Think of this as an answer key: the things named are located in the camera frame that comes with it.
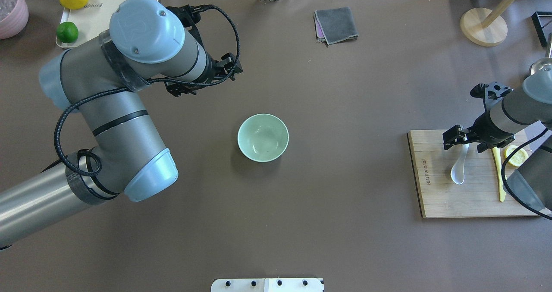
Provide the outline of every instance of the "round wooden base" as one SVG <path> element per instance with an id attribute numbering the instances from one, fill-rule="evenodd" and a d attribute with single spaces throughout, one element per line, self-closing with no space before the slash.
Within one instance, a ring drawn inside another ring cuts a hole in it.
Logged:
<path id="1" fill-rule="evenodd" d="M 471 42 L 481 46 L 497 46 L 506 39 L 508 27 L 502 17 L 497 17 L 487 28 L 481 23 L 492 11 L 483 7 L 470 9 L 460 19 L 460 28 Z"/>

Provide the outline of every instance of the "light blue joint cap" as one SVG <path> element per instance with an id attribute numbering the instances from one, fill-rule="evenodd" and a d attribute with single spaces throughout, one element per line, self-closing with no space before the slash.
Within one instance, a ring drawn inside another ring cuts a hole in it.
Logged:
<path id="1" fill-rule="evenodd" d="M 177 178 L 176 164 L 166 148 L 132 178 L 125 188 L 125 195 L 132 201 L 142 201 L 168 188 Z"/>
<path id="2" fill-rule="evenodd" d="M 38 74 L 40 88 L 42 88 L 44 94 L 53 101 L 53 104 L 62 110 L 67 109 L 71 105 L 61 85 L 61 62 L 63 56 L 65 56 L 68 51 L 69 50 L 66 50 L 56 58 L 50 60 L 40 69 Z"/>
<path id="3" fill-rule="evenodd" d="M 184 45 L 185 30 L 176 15 L 155 0 L 126 0 L 111 16 L 109 34 L 118 50 L 142 63 L 173 58 Z"/>

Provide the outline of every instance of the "wooden cutting board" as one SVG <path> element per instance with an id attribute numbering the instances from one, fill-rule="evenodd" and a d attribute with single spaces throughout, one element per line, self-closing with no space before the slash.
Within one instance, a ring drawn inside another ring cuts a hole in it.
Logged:
<path id="1" fill-rule="evenodd" d="M 425 218 L 532 216 L 512 196 L 506 194 L 499 201 L 498 175 L 490 149 L 477 152 L 477 143 L 471 143 L 465 162 L 465 180 L 461 185 L 450 178 L 450 169 L 457 160 L 461 146 L 443 149 L 444 130 L 411 130 L 408 143 L 416 189 L 422 216 Z M 519 146 L 527 141 L 525 131 L 516 134 L 511 144 Z M 504 149 L 501 161 L 504 161 Z M 516 167 L 508 165 L 509 176 Z"/>

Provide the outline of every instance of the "yellow knife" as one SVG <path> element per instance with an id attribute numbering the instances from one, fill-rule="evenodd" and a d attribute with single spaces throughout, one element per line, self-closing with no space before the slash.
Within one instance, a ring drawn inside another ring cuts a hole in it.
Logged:
<path id="1" fill-rule="evenodd" d="M 499 200 L 503 202 L 506 198 L 506 192 L 504 191 L 504 183 L 502 182 L 502 176 L 500 170 L 502 168 L 502 162 L 500 158 L 500 150 L 497 147 L 492 148 L 492 156 L 495 158 L 496 172 L 499 175 Z"/>

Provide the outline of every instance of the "white tray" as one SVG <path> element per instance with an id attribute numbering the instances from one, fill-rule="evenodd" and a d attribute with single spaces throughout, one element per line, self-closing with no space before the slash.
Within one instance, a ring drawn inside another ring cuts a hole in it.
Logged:
<path id="1" fill-rule="evenodd" d="M 71 21 L 77 25 L 78 38 L 73 43 L 62 43 L 56 37 L 56 44 L 61 48 L 72 48 L 81 45 L 109 29 L 111 15 L 126 0 L 88 0 L 81 9 L 63 9 L 61 21 Z"/>

